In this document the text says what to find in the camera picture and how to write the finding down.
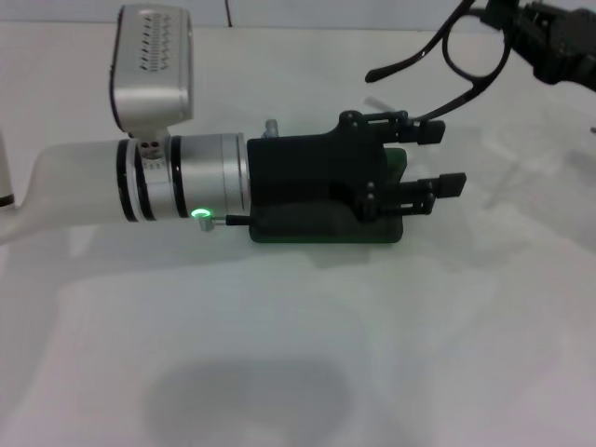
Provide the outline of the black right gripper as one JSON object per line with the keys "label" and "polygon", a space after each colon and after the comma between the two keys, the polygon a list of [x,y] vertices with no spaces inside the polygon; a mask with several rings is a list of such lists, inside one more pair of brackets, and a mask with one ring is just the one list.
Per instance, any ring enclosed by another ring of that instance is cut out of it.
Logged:
{"label": "black right gripper", "polygon": [[[483,23],[505,30],[506,46],[521,56],[534,76],[548,85],[560,82],[595,86],[595,12],[540,7],[542,1],[489,0]],[[518,22],[520,18],[528,22]],[[545,44],[540,49],[541,25]]]}

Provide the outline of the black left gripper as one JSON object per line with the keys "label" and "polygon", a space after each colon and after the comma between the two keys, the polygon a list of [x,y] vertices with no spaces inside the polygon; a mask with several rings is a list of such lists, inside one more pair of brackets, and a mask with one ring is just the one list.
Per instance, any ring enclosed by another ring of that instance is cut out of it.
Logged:
{"label": "black left gripper", "polygon": [[[445,129],[441,120],[418,121],[406,111],[368,115],[345,111],[336,127],[325,133],[250,139],[251,204],[271,208],[338,202],[362,220],[368,185],[386,183],[384,143],[438,144]],[[438,199],[460,197],[466,182],[467,175],[461,172],[388,184],[374,196],[372,216],[429,215]]]}

